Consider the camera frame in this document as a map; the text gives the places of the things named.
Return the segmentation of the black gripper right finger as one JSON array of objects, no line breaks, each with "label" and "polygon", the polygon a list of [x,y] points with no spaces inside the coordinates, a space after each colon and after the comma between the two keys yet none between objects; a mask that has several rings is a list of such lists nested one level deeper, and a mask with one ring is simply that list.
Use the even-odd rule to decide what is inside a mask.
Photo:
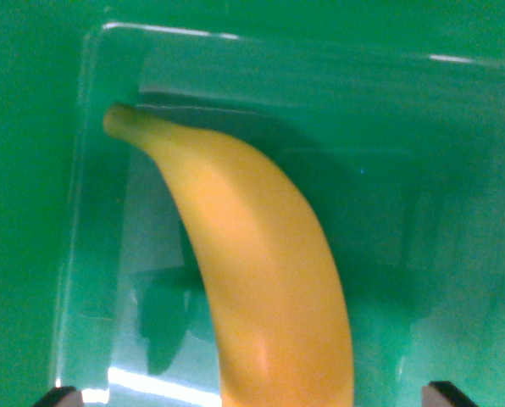
[{"label": "black gripper right finger", "polygon": [[433,381],[421,389],[422,407],[478,407],[477,403],[449,381]]}]

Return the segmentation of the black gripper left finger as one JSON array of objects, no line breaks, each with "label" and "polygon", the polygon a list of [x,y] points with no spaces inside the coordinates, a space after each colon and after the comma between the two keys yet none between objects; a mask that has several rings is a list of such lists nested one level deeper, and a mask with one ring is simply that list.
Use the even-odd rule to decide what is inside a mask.
[{"label": "black gripper left finger", "polygon": [[82,393],[76,387],[54,387],[32,407],[82,407]]}]

